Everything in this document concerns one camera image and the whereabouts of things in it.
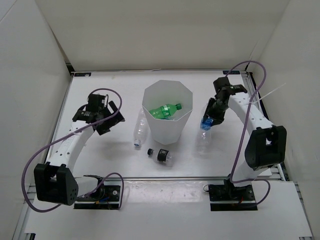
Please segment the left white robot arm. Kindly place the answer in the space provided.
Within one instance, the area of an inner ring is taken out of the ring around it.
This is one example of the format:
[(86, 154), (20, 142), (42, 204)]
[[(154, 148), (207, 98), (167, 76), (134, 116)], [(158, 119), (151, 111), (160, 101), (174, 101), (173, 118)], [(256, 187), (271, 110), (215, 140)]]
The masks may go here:
[(103, 95), (92, 94), (72, 118), (69, 134), (55, 153), (33, 170), (36, 196), (39, 201), (71, 206), (81, 198), (100, 200), (105, 197), (100, 176), (74, 177), (75, 163), (89, 138), (100, 136), (125, 118), (113, 101), (105, 103)]

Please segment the clear bottle blue label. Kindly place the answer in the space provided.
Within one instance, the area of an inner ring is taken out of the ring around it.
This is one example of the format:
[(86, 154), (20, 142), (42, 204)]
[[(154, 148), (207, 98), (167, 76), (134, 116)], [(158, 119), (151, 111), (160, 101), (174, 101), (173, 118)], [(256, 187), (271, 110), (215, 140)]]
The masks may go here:
[(206, 151), (211, 145), (212, 123), (213, 123), (213, 120), (210, 117), (208, 117), (205, 120), (203, 118), (201, 119), (199, 129), (197, 132), (196, 141), (195, 141), (196, 150), (198, 152)]

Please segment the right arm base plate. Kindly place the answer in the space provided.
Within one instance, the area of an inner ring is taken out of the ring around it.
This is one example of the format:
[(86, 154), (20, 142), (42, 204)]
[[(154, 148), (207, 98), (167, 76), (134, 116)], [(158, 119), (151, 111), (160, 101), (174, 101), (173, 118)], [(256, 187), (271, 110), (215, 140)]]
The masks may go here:
[(257, 202), (251, 184), (234, 186), (229, 179), (223, 184), (207, 184), (203, 187), (209, 194), (212, 212), (257, 211)]

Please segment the clear bottle black label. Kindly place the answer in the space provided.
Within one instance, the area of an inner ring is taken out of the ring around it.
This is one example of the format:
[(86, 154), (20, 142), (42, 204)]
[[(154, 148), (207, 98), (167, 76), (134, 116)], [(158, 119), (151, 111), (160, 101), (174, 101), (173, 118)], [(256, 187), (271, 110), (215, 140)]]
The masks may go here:
[(156, 162), (158, 164), (161, 164), (167, 167), (173, 166), (174, 157), (169, 150), (166, 150), (163, 148), (160, 148), (160, 149), (149, 148), (147, 150), (147, 155), (153, 162)]

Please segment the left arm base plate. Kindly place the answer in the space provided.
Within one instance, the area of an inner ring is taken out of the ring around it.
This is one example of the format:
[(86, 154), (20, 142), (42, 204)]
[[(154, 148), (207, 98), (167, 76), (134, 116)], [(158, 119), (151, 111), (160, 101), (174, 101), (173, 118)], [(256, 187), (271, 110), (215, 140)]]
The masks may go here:
[(120, 210), (123, 203), (124, 180), (107, 180), (98, 175), (77, 177), (79, 193), (74, 201), (76, 210)]

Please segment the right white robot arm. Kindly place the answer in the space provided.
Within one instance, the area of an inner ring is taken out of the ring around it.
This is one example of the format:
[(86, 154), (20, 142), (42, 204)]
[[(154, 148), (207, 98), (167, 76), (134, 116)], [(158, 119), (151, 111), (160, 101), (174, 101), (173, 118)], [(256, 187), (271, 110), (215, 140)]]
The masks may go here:
[(215, 80), (213, 86), (216, 95), (209, 99), (200, 127), (210, 130), (220, 125), (226, 111), (231, 109), (243, 123), (242, 135), (249, 134), (244, 161), (232, 167), (229, 177), (231, 183), (224, 188), (226, 197), (236, 200), (243, 193), (242, 187), (266, 169), (285, 160), (287, 130), (264, 117), (250, 102), (248, 91), (243, 85), (232, 85), (228, 77), (224, 76)]

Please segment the clear bottle blue cap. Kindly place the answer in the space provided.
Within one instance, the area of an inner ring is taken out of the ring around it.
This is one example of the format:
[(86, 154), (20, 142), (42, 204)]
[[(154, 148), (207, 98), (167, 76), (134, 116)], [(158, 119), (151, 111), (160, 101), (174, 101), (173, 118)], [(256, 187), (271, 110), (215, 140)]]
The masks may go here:
[(133, 131), (133, 145), (140, 147), (147, 139), (149, 131), (148, 121), (144, 110), (141, 108), (137, 117), (136, 125)]

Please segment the green plastic bottle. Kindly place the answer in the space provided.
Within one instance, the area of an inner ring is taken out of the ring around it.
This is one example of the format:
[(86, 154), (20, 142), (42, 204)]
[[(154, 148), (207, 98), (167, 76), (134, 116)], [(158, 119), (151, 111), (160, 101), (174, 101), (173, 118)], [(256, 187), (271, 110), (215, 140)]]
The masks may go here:
[(177, 104), (165, 104), (158, 108), (149, 110), (148, 112), (155, 119), (164, 120), (172, 117), (177, 111), (182, 109), (182, 105), (180, 103)]

